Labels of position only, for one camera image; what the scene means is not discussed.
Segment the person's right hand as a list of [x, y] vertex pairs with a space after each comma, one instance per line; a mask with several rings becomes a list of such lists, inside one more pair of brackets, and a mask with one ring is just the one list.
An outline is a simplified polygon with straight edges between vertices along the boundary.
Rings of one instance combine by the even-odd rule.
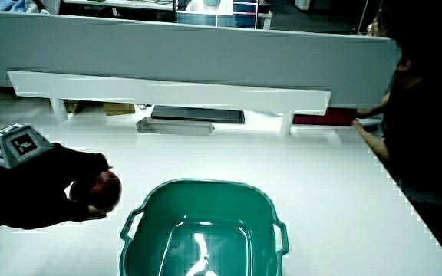
[[0, 129], [0, 226], [29, 230], [102, 219], [121, 193], [104, 154], [53, 143], [26, 123]]

